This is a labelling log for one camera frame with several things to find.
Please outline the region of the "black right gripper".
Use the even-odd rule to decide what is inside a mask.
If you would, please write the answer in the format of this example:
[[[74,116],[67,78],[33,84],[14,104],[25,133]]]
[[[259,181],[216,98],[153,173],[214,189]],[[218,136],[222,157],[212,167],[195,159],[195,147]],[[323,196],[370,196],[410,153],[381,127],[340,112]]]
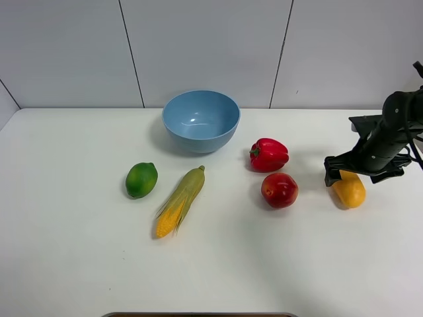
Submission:
[[[404,174],[404,167],[412,162],[411,154],[402,154],[415,138],[413,129],[387,127],[383,122],[367,135],[358,134],[359,139],[350,155],[325,158],[325,185],[331,187],[342,179],[340,171],[358,174],[378,174],[370,176],[373,184]]]

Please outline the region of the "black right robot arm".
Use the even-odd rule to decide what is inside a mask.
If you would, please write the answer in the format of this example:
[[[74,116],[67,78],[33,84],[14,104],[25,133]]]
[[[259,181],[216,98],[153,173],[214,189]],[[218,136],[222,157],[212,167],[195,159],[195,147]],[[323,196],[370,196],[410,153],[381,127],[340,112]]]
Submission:
[[[349,120],[360,136],[351,151],[325,158],[325,185],[342,179],[342,170],[369,176],[376,184],[404,174],[412,162],[422,165],[413,139],[422,133],[422,89],[387,97],[382,114]]]

